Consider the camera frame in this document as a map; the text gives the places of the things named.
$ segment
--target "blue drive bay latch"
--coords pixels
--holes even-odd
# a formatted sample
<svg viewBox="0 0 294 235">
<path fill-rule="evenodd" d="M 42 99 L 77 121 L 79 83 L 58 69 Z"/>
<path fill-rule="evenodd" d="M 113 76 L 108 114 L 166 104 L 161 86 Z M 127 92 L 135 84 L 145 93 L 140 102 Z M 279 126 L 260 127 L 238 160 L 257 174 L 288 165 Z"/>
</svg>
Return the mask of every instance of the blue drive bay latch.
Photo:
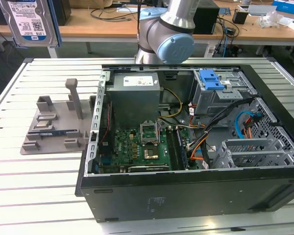
<svg viewBox="0 0 294 235">
<path fill-rule="evenodd" d="M 219 77 L 215 74 L 213 70 L 200 70 L 199 77 L 201 81 L 205 84 L 206 90 L 223 90 L 224 85 L 219 81 Z"/>
</svg>

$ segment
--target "motherboard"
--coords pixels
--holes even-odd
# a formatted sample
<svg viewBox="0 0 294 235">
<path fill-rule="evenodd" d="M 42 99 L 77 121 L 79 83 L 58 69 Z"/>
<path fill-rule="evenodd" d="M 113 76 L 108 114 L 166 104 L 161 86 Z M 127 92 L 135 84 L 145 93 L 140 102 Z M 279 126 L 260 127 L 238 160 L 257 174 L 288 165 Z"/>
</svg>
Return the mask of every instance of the motherboard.
<svg viewBox="0 0 294 235">
<path fill-rule="evenodd" d="M 179 133 L 180 140 L 172 137 L 173 132 Z M 155 145 L 144 141 L 154 137 L 158 139 Z M 186 159 L 181 151 L 189 142 L 188 130 L 183 128 L 159 128 L 157 133 L 152 129 L 144 129 L 143 133 L 141 129 L 118 129 L 115 131 L 113 154 L 101 157 L 101 173 L 178 170 L 177 158 Z"/>
</svg>

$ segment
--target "blue box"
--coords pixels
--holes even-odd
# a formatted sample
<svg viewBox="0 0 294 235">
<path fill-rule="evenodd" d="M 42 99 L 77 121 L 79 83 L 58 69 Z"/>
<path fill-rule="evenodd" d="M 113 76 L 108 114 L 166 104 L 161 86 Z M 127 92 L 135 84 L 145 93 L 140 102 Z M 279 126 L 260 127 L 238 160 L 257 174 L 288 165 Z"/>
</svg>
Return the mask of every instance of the blue box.
<svg viewBox="0 0 294 235">
<path fill-rule="evenodd" d="M 272 5 L 277 6 L 277 11 L 294 14 L 294 1 L 275 0 Z"/>
</svg>

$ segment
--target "wooden desk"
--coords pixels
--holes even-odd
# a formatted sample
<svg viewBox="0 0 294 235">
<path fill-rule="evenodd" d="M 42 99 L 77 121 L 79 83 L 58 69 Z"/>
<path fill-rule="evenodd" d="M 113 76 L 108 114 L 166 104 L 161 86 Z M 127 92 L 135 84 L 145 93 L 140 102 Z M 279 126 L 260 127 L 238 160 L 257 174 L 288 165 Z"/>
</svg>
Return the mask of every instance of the wooden desk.
<svg viewBox="0 0 294 235">
<path fill-rule="evenodd" d="M 237 3 L 215 1 L 220 7 L 235 9 Z M 114 17 L 124 15 L 124 13 L 104 13 L 102 17 Z M 224 16 L 225 19 L 232 21 L 232 16 Z M 235 44 L 240 45 L 290 45 L 294 46 L 294 31 L 288 27 L 280 28 L 260 28 L 256 24 L 258 17 L 248 16 L 246 23 L 239 25 L 239 36 L 234 40 Z M 60 26 L 62 40 L 64 42 L 136 42 L 136 20 L 121 23 L 104 22 L 90 16 L 87 9 L 72 9 L 72 14 L 66 26 Z M 8 26 L 0 26 L 0 32 L 11 40 L 11 31 Z M 218 44 L 222 37 L 222 28 L 217 25 L 212 35 L 194 35 L 196 43 L 208 44 L 206 56 L 211 48 Z M 51 56 L 55 57 L 54 49 L 49 49 Z"/>
</svg>

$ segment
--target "yellow wire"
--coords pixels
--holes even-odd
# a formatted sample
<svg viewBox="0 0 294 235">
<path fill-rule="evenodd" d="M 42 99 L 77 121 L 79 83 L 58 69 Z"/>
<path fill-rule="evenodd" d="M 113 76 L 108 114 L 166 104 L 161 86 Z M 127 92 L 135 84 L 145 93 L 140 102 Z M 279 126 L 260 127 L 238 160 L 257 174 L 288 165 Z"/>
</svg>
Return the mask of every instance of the yellow wire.
<svg viewBox="0 0 294 235">
<path fill-rule="evenodd" d="M 182 108 L 183 108 L 183 103 L 182 101 L 180 100 L 180 98 L 173 92 L 171 91 L 170 89 L 168 88 L 163 88 L 164 90 L 167 90 L 169 91 L 172 95 L 174 95 L 177 99 L 178 99 L 178 102 L 180 103 L 180 108 L 179 110 L 177 111 L 177 113 L 175 114 L 171 114 L 171 115 L 166 115 L 166 116 L 158 116 L 159 118 L 171 118 L 171 117 L 175 117 L 176 115 L 179 115 L 180 112 L 182 111 Z"/>
</svg>

